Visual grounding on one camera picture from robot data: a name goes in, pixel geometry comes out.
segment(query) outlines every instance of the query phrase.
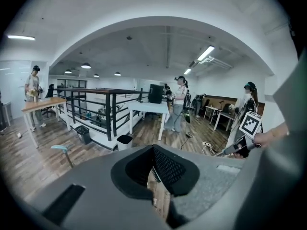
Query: brown tabletop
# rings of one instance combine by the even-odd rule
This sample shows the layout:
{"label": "brown tabletop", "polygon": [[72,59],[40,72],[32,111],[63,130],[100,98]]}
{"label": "brown tabletop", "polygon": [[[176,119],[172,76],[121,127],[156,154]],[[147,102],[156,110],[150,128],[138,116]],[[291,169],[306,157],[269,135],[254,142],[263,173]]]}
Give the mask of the brown tabletop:
{"label": "brown tabletop", "polygon": [[63,103],[66,102],[66,100],[64,98],[60,98],[60,97],[51,97],[50,99],[44,101],[44,100],[40,100],[38,102],[26,102],[25,103],[25,107],[22,110],[22,112],[28,112],[31,110],[38,110],[41,109],[43,107],[47,107],[47,106],[53,106],[53,105],[57,105],[59,103]]}

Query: floor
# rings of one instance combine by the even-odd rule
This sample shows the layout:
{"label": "floor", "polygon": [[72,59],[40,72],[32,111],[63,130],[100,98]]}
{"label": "floor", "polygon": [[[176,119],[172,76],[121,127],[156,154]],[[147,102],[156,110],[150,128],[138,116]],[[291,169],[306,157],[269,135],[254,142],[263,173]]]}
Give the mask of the floor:
{"label": "floor", "polygon": [[[170,130],[163,131],[161,141],[158,133],[161,125],[160,117],[147,116],[133,128],[133,146],[164,143],[174,148],[181,148],[198,154],[210,155],[203,149],[202,141],[209,142],[213,149],[220,151],[225,147],[228,133],[217,129],[213,130],[207,119],[190,116],[190,124],[184,118],[181,121],[181,133]],[[80,142],[76,132],[68,131],[65,123],[58,122],[56,118],[45,118],[47,126],[36,128],[33,133],[39,148],[35,149],[23,118],[12,121],[11,127],[0,136],[0,164],[2,174],[11,190],[25,201],[40,189],[51,183],[64,173],[70,166],[62,151],[51,149],[52,145],[72,144],[69,157],[74,165],[94,157],[103,156],[111,151],[91,142],[84,145]],[[18,139],[17,133],[23,136]],[[190,133],[192,138],[187,138],[185,133]],[[162,183],[157,183],[153,175],[149,176],[148,188],[154,192],[154,207],[157,212],[166,218],[170,194]]]}

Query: white table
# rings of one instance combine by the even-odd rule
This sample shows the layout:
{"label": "white table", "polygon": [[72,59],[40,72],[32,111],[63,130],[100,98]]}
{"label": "white table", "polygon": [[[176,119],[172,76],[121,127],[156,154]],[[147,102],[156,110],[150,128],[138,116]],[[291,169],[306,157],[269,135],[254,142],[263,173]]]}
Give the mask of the white table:
{"label": "white table", "polygon": [[207,110],[208,110],[208,108],[209,108],[209,109],[211,110],[210,115],[212,114],[212,111],[213,111],[213,114],[212,114],[212,117],[211,117],[211,121],[210,121],[210,123],[212,123],[212,119],[213,119],[214,113],[215,113],[215,112],[220,112],[221,110],[220,110],[220,109],[217,109],[217,108],[215,108],[215,107],[212,107],[212,106],[205,106],[205,107],[206,107],[206,111],[205,111],[205,115],[204,115],[203,119],[205,119]]}
{"label": "white table", "polygon": [[162,102],[161,104],[132,102],[128,104],[128,109],[130,110],[130,134],[132,134],[133,111],[143,112],[143,115],[145,115],[145,112],[162,113],[162,122],[158,137],[158,140],[161,140],[165,117],[167,114],[169,114],[166,102]]}
{"label": "white table", "polygon": [[227,131],[229,129],[229,126],[230,126],[230,121],[234,120],[234,118],[231,115],[229,115],[228,113],[222,113],[222,112],[219,112],[219,115],[218,115],[218,117],[216,119],[216,122],[215,122],[214,130],[216,130],[216,128],[217,128],[217,125],[219,123],[221,115],[224,116],[224,117],[229,118],[229,121],[228,121],[228,124],[227,124],[227,128],[226,128],[226,131]]}
{"label": "white table", "polygon": [[32,126],[30,112],[40,110],[40,109],[50,107],[50,106],[55,106],[56,107],[56,116],[57,116],[57,119],[59,121],[58,105],[61,105],[61,104],[64,104],[63,106],[64,106],[66,125],[67,125],[68,131],[70,131],[71,127],[69,125],[69,119],[68,119],[68,114],[67,114],[66,99],[63,99],[63,98],[60,98],[60,97],[50,97],[50,98],[46,98],[45,100],[44,99],[39,100],[38,102],[26,102],[25,103],[25,107],[22,110],[22,112],[24,113],[24,121],[25,121],[25,124],[27,126],[30,138],[33,141],[35,148],[38,148],[38,145],[37,145],[37,143],[36,143],[36,141],[33,137],[33,134],[32,134],[32,132],[34,131],[34,128]]}
{"label": "white table", "polygon": [[8,120],[8,124],[9,124],[9,126],[11,126],[10,117],[9,117],[9,113],[8,113],[8,105],[9,104],[11,104],[11,102],[4,103],[3,108],[5,109],[5,114],[6,114],[6,119]]}

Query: trash can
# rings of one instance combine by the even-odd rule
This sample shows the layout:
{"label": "trash can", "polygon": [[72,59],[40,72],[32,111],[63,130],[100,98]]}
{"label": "trash can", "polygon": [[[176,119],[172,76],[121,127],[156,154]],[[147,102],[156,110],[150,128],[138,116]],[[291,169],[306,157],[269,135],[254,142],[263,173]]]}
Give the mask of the trash can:
{"label": "trash can", "polygon": [[118,146],[119,151],[125,150],[127,148],[131,148],[132,147],[132,137],[127,136],[127,135],[122,135],[118,137],[117,146]]}
{"label": "trash can", "polygon": [[76,127],[79,139],[86,145],[91,142],[90,129],[81,125]]}

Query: black metal railing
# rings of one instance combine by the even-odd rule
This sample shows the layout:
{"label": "black metal railing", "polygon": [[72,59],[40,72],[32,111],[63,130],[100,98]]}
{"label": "black metal railing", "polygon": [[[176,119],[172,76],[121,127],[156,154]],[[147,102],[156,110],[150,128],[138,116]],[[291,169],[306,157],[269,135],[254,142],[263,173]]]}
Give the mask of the black metal railing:
{"label": "black metal railing", "polygon": [[[143,92],[143,89],[141,91],[130,91],[130,90],[119,90],[119,89],[101,89],[101,88],[96,88],[96,89],[84,89],[84,88],[63,88],[63,89],[54,89],[57,91],[54,96],[62,97],[67,100],[66,105],[69,105],[71,109],[67,108],[67,111],[71,114],[71,118],[74,122],[74,124],[77,122],[88,126],[96,131],[99,131],[103,134],[107,135],[108,141],[112,140],[111,132],[113,132],[113,136],[117,136],[117,130],[121,128],[125,123],[127,123],[130,120],[130,114],[127,113],[119,118],[116,118],[116,115],[120,112],[123,112],[128,109],[128,107],[125,108],[120,108],[118,109],[119,104],[123,104],[126,102],[131,102],[131,101],[140,101],[143,98],[147,98],[147,96],[143,96],[143,94],[148,94],[148,92]],[[65,93],[70,92],[70,96],[66,95],[60,95],[62,91],[65,90]],[[87,93],[95,93],[95,94],[102,94],[106,97],[106,102],[96,102],[96,101],[89,101],[86,99],[86,94]],[[133,94],[139,94],[138,98],[133,98],[133,99],[128,99],[124,101],[119,101],[116,102],[117,97],[123,97],[123,98],[131,98]],[[91,103],[91,104],[97,104],[102,107],[104,107],[103,112],[102,111],[94,111],[86,107],[81,107],[81,101],[85,103]],[[105,119],[100,119],[100,117],[95,120],[92,119],[92,117],[87,116],[87,115],[82,115],[81,110],[85,110],[87,112],[90,112],[91,114],[96,114],[96,118],[99,116],[104,117]],[[59,112],[63,112],[62,107],[59,107]],[[118,125],[118,122],[124,119],[124,122],[122,122],[120,125]],[[84,120],[88,120],[91,122],[91,124],[96,125],[97,127],[94,127],[93,125],[89,125],[87,122],[84,122]]]}

